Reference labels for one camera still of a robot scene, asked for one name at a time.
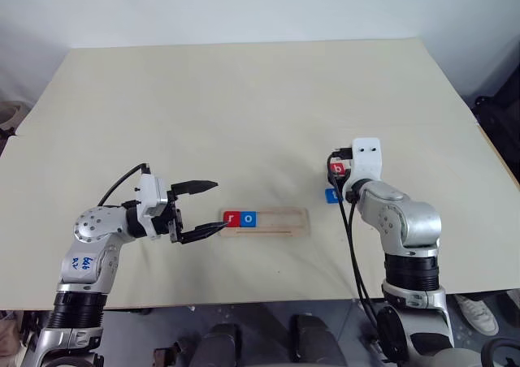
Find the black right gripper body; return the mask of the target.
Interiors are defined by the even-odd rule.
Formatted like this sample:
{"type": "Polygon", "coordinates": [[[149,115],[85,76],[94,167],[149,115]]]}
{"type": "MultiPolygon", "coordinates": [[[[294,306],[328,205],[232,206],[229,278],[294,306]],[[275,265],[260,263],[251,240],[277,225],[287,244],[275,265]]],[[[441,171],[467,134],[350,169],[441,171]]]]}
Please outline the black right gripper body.
{"type": "Polygon", "coordinates": [[[331,185],[341,189],[351,175],[353,151],[351,148],[340,148],[333,150],[330,155],[332,155],[331,172],[333,173],[333,183],[331,185]]]}

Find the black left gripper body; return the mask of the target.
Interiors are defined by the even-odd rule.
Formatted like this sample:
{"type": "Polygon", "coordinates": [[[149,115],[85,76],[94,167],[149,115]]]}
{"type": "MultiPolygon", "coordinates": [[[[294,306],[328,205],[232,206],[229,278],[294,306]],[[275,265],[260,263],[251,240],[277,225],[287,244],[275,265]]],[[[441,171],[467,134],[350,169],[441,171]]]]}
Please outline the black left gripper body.
{"type": "Polygon", "coordinates": [[[154,229],[158,235],[169,235],[172,243],[183,241],[184,229],[181,211],[176,207],[178,196],[174,190],[167,191],[167,204],[162,213],[154,218],[154,229]]]}

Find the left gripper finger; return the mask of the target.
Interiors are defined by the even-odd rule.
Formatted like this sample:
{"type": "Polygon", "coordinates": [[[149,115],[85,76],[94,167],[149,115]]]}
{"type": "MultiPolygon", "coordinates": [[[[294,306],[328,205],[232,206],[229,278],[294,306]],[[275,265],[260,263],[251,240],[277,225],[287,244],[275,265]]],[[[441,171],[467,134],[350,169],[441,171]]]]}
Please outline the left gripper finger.
{"type": "Polygon", "coordinates": [[[190,244],[195,241],[205,240],[218,233],[227,226],[226,222],[210,222],[195,227],[191,231],[180,233],[180,243],[190,244]]]}
{"type": "Polygon", "coordinates": [[[170,197],[177,199],[178,196],[188,194],[194,195],[216,188],[219,184],[210,180],[189,180],[171,185],[170,197]]]}

